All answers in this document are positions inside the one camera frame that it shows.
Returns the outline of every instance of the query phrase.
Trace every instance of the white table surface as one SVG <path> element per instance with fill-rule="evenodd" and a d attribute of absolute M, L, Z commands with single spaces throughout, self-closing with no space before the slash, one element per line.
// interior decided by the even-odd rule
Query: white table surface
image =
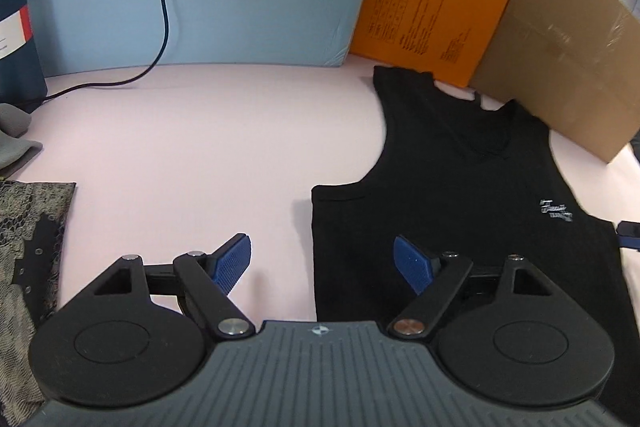
<path fill-rule="evenodd" d="M 78 184 L 60 303 L 125 253 L 170 263 L 244 232 L 252 261 L 231 298 L 256 325 L 313 320 L 310 192 L 362 178 L 382 150 L 373 65 L 349 57 L 341 68 L 162 66 L 130 86 L 83 89 L 39 108 L 26 137 L 44 151 L 14 177 Z M 49 91 L 138 71 L 52 78 Z M 640 221 L 640 167 L 630 147 L 606 165 L 556 133 L 551 146 L 589 213 Z M 623 251 L 623 263 L 640 316 L 640 253 Z M 157 301 L 177 309 L 175 299 Z"/>

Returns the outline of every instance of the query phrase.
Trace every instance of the metal screw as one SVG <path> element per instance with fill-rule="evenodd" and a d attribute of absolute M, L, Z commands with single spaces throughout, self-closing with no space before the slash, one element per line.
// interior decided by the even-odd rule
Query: metal screw
<path fill-rule="evenodd" d="M 400 319 L 394 324 L 394 330 L 401 335 L 410 337 L 411 335 L 420 335 L 424 331 L 424 324 L 415 319 Z"/>
<path fill-rule="evenodd" d="M 242 335 L 249 331 L 249 323 L 244 319 L 225 319 L 220 321 L 218 329 L 225 335 Z"/>

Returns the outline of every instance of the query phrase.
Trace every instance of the blue gripper pad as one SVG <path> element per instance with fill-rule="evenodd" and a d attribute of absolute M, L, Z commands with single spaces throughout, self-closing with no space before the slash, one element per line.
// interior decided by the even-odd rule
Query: blue gripper pad
<path fill-rule="evenodd" d="M 394 261 L 396 268 L 416 295 L 420 295 L 434 279 L 431 260 L 404 237 L 399 235 L 394 241 Z"/>
<path fill-rule="evenodd" d="M 228 244 L 223 247 L 226 251 L 220 253 L 211 276 L 211 280 L 225 295 L 229 295 L 251 261 L 251 240 L 248 235 L 239 235 L 241 237 L 230 247 L 227 246 Z"/>

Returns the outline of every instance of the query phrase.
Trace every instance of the black tank top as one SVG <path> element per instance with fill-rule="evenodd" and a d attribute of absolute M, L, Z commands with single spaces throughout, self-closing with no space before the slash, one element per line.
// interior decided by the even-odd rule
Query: black tank top
<path fill-rule="evenodd" d="M 640 337 L 616 232 L 578 205 L 546 124 L 514 100 L 488 111 L 449 96 L 428 73 L 376 67 L 373 78 L 380 159 L 359 182 L 312 192 L 318 320 L 386 326 L 415 298 L 394 265 L 397 235 L 479 266 L 524 255 L 607 330 L 616 361 L 600 400 L 640 423 Z"/>

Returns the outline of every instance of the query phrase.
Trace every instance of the black cord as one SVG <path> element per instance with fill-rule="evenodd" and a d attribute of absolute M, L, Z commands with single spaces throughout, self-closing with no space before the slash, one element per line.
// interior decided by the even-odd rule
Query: black cord
<path fill-rule="evenodd" d="M 169 16 L 168 16 L 167 11 L 166 11 L 166 0 L 160 0 L 160 4 L 162 5 L 162 19 L 164 21 L 164 38 L 162 39 L 162 46 L 160 46 L 160 51 L 158 51 L 158 55 L 156 55 L 156 58 L 154 59 L 154 61 L 142 73 L 137 74 L 136 76 L 134 76 L 132 78 L 128 78 L 127 80 L 120 80 L 118 82 L 88 82 L 86 84 L 78 84 L 77 86 L 67 87 L 66 89 L 63 89 L 62 91 L 55 92 L 54 94 L 50 94 L 49 96 L 46 96 L 44 98 L 36 98 L 36 99 L 33 99 L 33 100 L 27 100 L 26 102 L 20 102 L 19 104 L 15 104 L 15 105 L 17 105 L 17 106 L 25 106 L 25 105 L 29 105 L 29 104 L 34 103 L 34 102 L 40 102 L 40 103 L 49 102 L 49 100 L 53 100 L 53 99 L 55 99 L 55 98 L 57 98 L 59 96 L 62 96 L 63 94 L 67 94 L 68 92 L 72 92 L 72 91 L 75 91 L 75 90 L 78 90 L 78 89 L 84 89 L 85 87 L 125 86 L 126 84 L 131 84 L 132 82 L 135 82 L 136 80 L 139 80 L 140 78 L 145 76 L 149 71 L 151 71 L 153 68 L 155 68 L 156 64 L 158 63 L 158 61 L 162 57 L 162 54 L 164 54 L 164 49 L 166 48 L 166 44 L 167 44 L 167 42 L 169 40 Z"/>

